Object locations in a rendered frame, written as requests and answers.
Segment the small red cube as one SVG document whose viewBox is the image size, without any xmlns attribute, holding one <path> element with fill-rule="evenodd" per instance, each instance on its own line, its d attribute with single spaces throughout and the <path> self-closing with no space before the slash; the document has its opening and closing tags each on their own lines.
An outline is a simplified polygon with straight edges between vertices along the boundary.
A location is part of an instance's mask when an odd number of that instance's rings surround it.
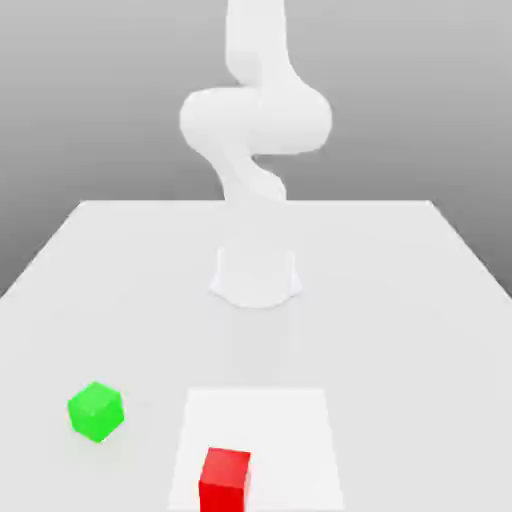
<svg viewBox="0 0 512 512">
<path fill-rule="evenodd" d="M 251 453 L 209 447 L 198 481 L 200 512 L 246 512 Z"/>
</svg>

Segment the small green cube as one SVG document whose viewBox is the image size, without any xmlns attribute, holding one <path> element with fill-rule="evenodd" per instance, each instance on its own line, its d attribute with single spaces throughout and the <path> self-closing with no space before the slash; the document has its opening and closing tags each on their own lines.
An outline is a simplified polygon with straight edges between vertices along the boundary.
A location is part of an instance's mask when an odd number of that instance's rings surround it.
<svg viewBox="0 0 512 512">
<path fill-rule="evenodd" d="M 73 429 L 96 443 L 103 442 L 124 421 L 121 393 L 98 381 L 73 396 L 67 410 Z"/>
</svg>

